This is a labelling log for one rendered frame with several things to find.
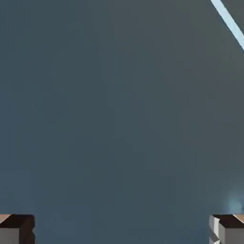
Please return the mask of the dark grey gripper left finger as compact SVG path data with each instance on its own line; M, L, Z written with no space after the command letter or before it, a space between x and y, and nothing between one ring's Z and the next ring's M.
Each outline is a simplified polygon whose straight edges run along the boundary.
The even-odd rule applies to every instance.
M36 244L32 214L0 214L0 244Z

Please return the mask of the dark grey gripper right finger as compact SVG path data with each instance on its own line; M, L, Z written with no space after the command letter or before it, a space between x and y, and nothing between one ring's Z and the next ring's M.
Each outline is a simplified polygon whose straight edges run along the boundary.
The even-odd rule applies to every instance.
M209 244L244 244L244 214L209 217Z

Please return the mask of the blue grey painted cabinet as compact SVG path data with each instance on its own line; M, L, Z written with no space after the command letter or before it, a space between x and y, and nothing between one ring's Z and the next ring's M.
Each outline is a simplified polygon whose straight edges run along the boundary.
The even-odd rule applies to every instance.
M233 34L242 50L244 51L244 34L239 28L238 24L233 19L232 15L229 13L222 0L210 0L214 8L217 10L218 14L221 16L226 26Z

